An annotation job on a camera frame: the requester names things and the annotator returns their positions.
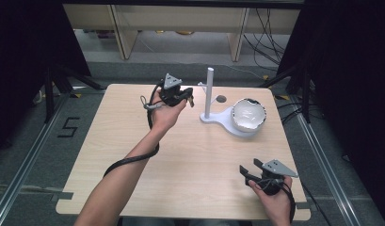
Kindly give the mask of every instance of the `white stand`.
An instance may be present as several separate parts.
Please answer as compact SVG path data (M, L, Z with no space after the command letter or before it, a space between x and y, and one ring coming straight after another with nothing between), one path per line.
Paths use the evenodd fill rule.
M253 137L257 132L247 133L242 132L238 129L236 129L233 126L232 118L231 118L231 111L233 110L233 107L230 106L221 113L210 113L210 105L212 104L212 87L213 87L213 75L214 75L214 69L208 68L207 70L207 83L205 86L206 90L206 105L204 108L204 113L201 113L201 121L203 123L217 123L222 125L230 134L241 137L241 138L248 138Z

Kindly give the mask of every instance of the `cabinet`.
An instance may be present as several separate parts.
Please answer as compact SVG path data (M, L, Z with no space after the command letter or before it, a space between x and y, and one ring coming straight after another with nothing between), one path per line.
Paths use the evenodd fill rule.
M152 7L64 4L73 28L114 30L123 59L130 57L138 30L226 33L232 61L238 61L243 34L263 33L267 9ZM290 35L298 9L271 9L272 34Z

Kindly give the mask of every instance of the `white bowl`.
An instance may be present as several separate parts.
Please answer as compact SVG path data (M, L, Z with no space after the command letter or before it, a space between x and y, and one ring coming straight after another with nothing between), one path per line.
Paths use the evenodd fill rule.
M231 111L233 125L246 133L259 131L265 122L265 108L256 100L245 98L233 106Z

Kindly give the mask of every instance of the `white vertical rod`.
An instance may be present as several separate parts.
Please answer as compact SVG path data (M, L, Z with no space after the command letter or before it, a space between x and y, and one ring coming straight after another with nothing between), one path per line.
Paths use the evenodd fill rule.
M212 104L212 87L213 87L213 76L214 69L207 69L207 82L206 82L206 106L204 109L204 118L209 119L210 117L210 105Z

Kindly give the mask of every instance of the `black cable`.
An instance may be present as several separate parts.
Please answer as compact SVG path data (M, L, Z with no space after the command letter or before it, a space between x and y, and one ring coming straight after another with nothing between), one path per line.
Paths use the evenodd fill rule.
M314 204L315 204L315 207L319 210L319 212L322 214L322 216L324 217L325 221L327 222L327 224L330 226L330 221L328 219L328 217L325 215L324 211L321 209L321 206L319 206L318 202L315 200L314 196L312 195L312 193L310 192L310 190L303 184L303 182L300 180L301 182L301 185L303 186L303 189L309 194L309 196L312 198Z
M280 186L278 185L282 190L283 192L285 192L285 194L288 196L289 198L289 201L291 202L291 209L290 209L290 214L289 214L289 221L290 223L292 223L293 221L293 218L295 216L295 212L296 212L296 202L295 202L295 198L293 197L293 194L292 194L292 189L290 186L288 186L286 183L283 183L283 186L286 186L288 187L288 190L286 190L285 187L283 186Z
M270 41L270 43L271 43L271 45L272 45L272 48L271 48L271 47L268 47L268 46L266 46L266 45L264 45L264 44L262 44L262 43L261 43L261 44L263 45L263 47L265 47L265 48L267 48L267 49L273 50L274 53L275 53L275 55L277 56L278 60L281 60L281 57L280 57L279 53L282 53L282 54L283 54L282 51L284 51L284 49L283 49L282 47L280 47L280 46L274 41L274 39L272 38L271 21L270 21L270 14L271 14L271 11L270 11L270 9L269 9L269 8L267 9L267 21L266 21L265 25L264 25L264 23L263 23L263 20L262 20L262 18L261 18L261 16L260 16L260 13L259 13L258 9L256 9L256 13L257 13L257 16L258 16L258 18L259 18L259 20L260 20L260 23L262 24L262 28L263 28L263 34L262 34L262 36L260 37L260 39L258 40L258 42L261 43L261 39L262 39L263 35L265 34L265 35L267 36L268 40ZM278 49L275 47L274 44L277 45L278 47L280 47L280 48L282 49L282 51L278 50Z
M248 37L246 37L246 35L243 35L243 36L244 36L245 40L248 42L248 44L250 45L250 47L251 47L255 52L257 52L257 53L263 55L263 57L265 57L265 58L271 60L273 63L275 63L275 64L277 64L277 65L280 64L276 59L274 59L273 57L269 56L268 54L266 54L265 52L259 50L256 46L254 46L254 45L250 42L250 40L248 39Z
M264 183L264 182L267 182L265 186L260 186L258 183L256 183L256 188L259 189L259 190L266 190L273 182L274 180L273 179L263 179L260 181L260 183Z
M303 103L290 103L290 104L286 104L286 105L280 105L280 106L277 106L277 109L281 109L281 108L288 106L288 105L303 105Z
M291 120L294 116L296 116L298 113L301 113L302 112L302 107L294 110L292 113L288 114L287 116L281 118L282 120L282 125L284 125L285 123L287 123L289 120Z
M253 52L253 59L254 59L254 62L256 63L256 65L259 66L262 69L266 69L266 70L269 70L269 71L272 71L272 72L277 72L278 71L278 70L270 69L270 68L267 68L267 67L264 67L264 66L260 65L257 62L257 60L256 60L256 51Z
M157 89L160 87L161 83L157 84L154 89L153 89L153 92L152 92L152 95L151 95L151 99L149 101L149 105L152 104L152 101L153 101L153 97L154 97L154 94L156 93ZM147 117L148 117L148 124L149 124L149 127L152 129L152 112L150 110L147 110ZM141 161L141 160L144 160L144 159L148 159L152 156L155 156L158 152L159 152L159 149L160 149L160 145L159 143L157 143L156 147L154 148L153 151L151 151L150 153L145 153L143 155L139 155L139 156L134 156L134 157L128 157L128 158L123 158L122 160L119 160L115 163L113 163L107 170L106 172L104 173L104 177L107 175L107 173L109 173L111 170L114 170L115 168L117 167L120 167L120 166L123 166L125 164L129 164L129 163L132 163L132 162L136 162L136 161Z

